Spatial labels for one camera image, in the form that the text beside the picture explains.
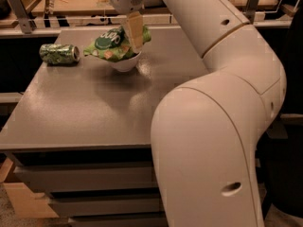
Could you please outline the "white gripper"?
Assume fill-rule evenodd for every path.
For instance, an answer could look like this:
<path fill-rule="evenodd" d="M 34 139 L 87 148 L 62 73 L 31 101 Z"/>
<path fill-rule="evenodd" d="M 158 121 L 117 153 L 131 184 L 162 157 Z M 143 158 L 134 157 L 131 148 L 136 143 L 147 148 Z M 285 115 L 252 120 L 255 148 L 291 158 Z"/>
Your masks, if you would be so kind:
<path fill-rule="evenodd" d="M 139 53 L 143 47 L 143 17 L 139 10 L 143 0 L 109 0 L 119 14 L 128 14 L 125 24 L 130 45 L 134 53 Z"/>

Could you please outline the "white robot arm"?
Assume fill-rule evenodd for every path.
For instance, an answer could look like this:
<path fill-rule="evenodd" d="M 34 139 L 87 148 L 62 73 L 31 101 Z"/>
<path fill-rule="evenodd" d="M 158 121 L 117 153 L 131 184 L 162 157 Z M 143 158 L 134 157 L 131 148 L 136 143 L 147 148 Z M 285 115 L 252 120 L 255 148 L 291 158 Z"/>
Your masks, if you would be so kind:
<path fill-rule="evenodd" d="M 163 0 L 208 69 L 157 106 L 151 152 L 169 227 L 264 227 L 255 150 L 286 94 L 284 68 L 228 0 Z"/>

